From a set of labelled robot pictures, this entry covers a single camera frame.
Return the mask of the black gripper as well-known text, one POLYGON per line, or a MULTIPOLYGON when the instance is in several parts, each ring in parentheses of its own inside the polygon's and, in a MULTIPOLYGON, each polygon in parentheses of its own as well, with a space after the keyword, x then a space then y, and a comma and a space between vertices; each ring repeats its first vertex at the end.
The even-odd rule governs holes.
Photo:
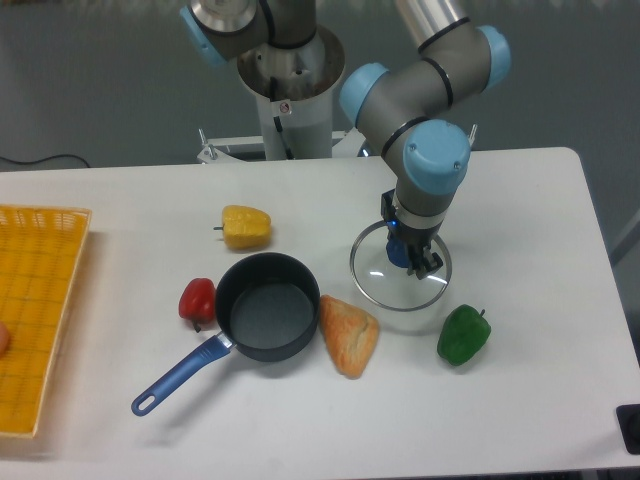
POLYGON ((432 241, 439 229, 440 225, 416 229, 400 221, 392 225, 395 249, 403 251, 406 258, 414 256, 413 270, 420 280, 437 272, 444 265, 441 256, 431 250, 432 241))

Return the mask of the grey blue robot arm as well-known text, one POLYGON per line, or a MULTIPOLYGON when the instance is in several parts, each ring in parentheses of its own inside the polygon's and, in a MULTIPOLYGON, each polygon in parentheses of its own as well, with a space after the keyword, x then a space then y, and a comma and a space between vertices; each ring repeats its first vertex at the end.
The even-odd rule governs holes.
POLYGON ((340 103, 397 179, 381 199, 389 257, 424 278, 443 264, 432 244, 471 149, 441 114, 501 82, 511 52, 499 31, 473 25, 456 1, 400 1, 396 8, 417 60, 396 72, 370 63, 351 74, 312 1, 190 1, 180 16, 209 64, 236 64, 256 100, 268 159, 329 155, 331 104, 340 103))

